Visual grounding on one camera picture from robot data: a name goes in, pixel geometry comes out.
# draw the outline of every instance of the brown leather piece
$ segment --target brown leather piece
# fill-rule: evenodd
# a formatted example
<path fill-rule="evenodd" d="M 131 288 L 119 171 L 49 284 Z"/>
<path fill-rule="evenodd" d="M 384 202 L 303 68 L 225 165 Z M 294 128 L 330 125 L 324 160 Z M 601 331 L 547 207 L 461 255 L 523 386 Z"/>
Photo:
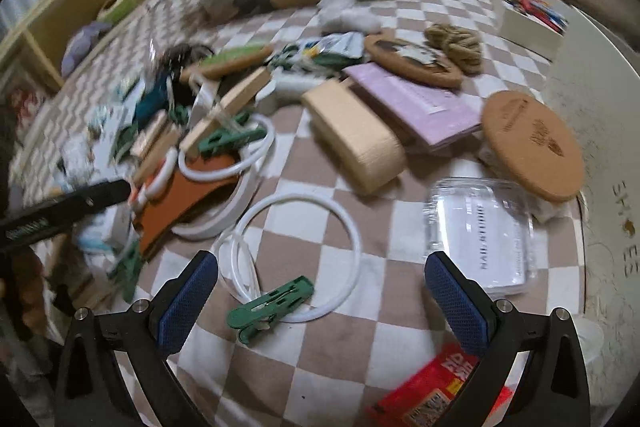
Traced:
<path fill-rule="evenodd" d="M 482 130 L 518 183 L 543 200 L 562 203 L 582 187 L 578 142 L 561 118 L 532 96 L 492 94 L 482 110 Z"/>
<path fill-rule="evenodd" d="M 396 46 L 412 46 L 428 50 L 438 57 L 437 64 L 421 64 L 417 60 L 402 57 L 395 51 Z M 369 35 L 364 39 L 364 47 L 371 59 L 385 70 L 419 84 L 434 87 L 458 89 L 462 84 L 462 71 L 444 54 L 425 48 L 413 42 L 392 39 L 384 35 Z"/>
<path fill-rule="evenodd" d="M 212 171 L 225 169 L 234 163 L 236 160 L 233 156 L 223 154 L 208 160 L 199 157 L 188 166 L 196 171 Z M 233 185 L 237 182 L 238 176 L 231 176 L 216 182 L 193 182 L 185 178 L 180 169 L 176 168 L 161 200 L 147 203 L 145 210 L 137 220 L 137 224 L 142 228 L 142 238 L 140 238 L 142 257 L 145 259 L 152 257 L 157 251 L 159 239 L 164 236 L 165 232 L 169 232 L 171 226 L 197 203 L 220 187 Z"/>

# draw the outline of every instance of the round cork board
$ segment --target round cork board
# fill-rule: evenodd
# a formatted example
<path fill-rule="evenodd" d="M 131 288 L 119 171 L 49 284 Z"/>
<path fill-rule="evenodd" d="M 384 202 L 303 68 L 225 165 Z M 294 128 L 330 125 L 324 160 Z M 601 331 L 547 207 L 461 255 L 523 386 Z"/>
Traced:
<path fill-rule="evenodd" d="M 582 152 L 569 128 L 551 109 L 516 91 L 487 99 L 482 129 L 518 183 L 552 203 L 574 197 L 584 181 Z"/>
<path fill-rule="evenodd" d="M 364 47 L 385 70 L 414 82 L 449 89 L 458 89 L 462 84 L 460 68 L 436 50 L 384 35 L 369 35 Z M 425 64 L 430 55 L 435 62 Z"/>

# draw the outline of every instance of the metal screw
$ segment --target metal screw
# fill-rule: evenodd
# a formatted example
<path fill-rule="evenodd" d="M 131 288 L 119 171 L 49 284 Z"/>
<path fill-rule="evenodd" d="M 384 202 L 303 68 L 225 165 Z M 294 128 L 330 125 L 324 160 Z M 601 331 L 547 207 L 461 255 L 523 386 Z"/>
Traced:
<path fill-rule="evenodd" d="M 569 320 L 569 318 L 571 318 L 571 313 L 569 313 L 567 310 L 565 310 L 564 308 L 558 308 L 556 310 L 556 316 L 561 320 L 561 321 L 567 321 Z"/>
<path fill-rule="evenodd" d="M 509 313 L 513 311 L 513 304 L 511 304 L 507 299 L 499 299 L 495 301 L 495 307 L 502 313 Z"/>
<path fill-rule="evenodd" d="M 149 301 L 146 299 L 139 299 L 131 305 L 131 309 L 133 310 L 134 313 L 146 312 L 148 308 L 149 308 Z"/>
<path fill-rule="evenodd" d="M 77 321 L 85 320 L 86 316 L 89 314 L 89 308 L 80 308 L 74 313 L 74 317 Z"/>

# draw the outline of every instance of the blue gripper pad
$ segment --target blue gripper pad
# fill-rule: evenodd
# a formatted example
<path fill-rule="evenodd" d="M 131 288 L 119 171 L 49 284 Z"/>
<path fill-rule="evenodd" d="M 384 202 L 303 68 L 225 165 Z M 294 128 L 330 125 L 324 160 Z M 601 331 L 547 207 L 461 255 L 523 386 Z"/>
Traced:
<path fill-rule="evenodd" d="M 160 288 L 152 301 L 149 329 L 165 357 L 182 349 L 217 281 L 216 257 L 200 250 L 177 279 Z"/>
<path fill-rule="evenodd" d="M 462 349 L 482 357 L 497 320 L 489 296 L 475 281 L 466 279 L 444 252 L 427 257 L 424 280 Z"/>

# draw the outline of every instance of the twine bundle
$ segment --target twine bundle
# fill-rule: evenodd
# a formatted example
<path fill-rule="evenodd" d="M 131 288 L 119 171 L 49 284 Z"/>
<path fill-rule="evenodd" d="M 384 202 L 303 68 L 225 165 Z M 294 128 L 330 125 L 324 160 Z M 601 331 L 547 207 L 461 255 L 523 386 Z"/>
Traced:
<path fill-rule="evenodd" d="M 478 32 L 451 24 L 432 24 L 424 31 L 433 48 L 443 50 L 465 74 L 482 71 L 482 49 Z"/>

